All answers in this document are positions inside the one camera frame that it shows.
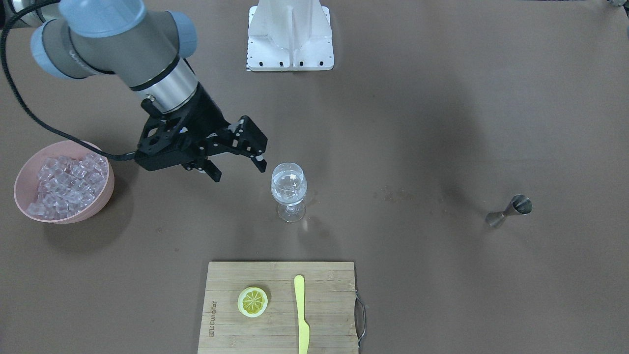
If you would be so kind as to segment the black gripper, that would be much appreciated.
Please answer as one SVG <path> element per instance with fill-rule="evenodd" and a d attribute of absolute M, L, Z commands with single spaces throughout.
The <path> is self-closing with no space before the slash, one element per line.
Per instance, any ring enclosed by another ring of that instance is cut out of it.
<path fill-rule="evenodd" d="M 222 171 L 207 157 L 228 152 L 250 158 L 261 173 L 266 171 L 266 135 L 247 115 L 230 124 L 202 84 L 177 113 L 177 153 L 182 158 L 195 158 L 183 163 L 185 170 L 207 174 L 218 183 Z"/>

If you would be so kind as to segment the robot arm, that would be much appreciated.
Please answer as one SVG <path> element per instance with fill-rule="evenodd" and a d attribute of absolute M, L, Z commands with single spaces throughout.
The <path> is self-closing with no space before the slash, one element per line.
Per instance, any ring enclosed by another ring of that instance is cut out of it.
<path fill-rule="evenodd" d="M 116 75 L 140 99 L 148 120 L 137 149 L 109 154 L 50 127 L 25 104 L 8 69 L 11 29 L 33 27 L 30 48 L 41 69 L 56 78 Z M 1 65 L 23 110 L 41 127 L 116 161 L 133 160 L 148 171 L 180 165 L 218 182 L 210 157 L 243 155 L 260 172 L 268 139 L 244 115 L 224 118 L 187 62 L 197 47 L 195 25 L 185 14 L 149 11 L 141 0 L 3 0 Z"/>

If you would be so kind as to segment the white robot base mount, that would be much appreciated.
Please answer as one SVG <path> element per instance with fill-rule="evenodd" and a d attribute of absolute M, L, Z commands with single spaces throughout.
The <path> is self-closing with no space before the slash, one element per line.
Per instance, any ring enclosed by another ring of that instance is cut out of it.
<path fill-rule="evenodd" d="M 332 70 L 330 10 L 318 0 L 261 0 L 249 9 L 246 68 Z"/>

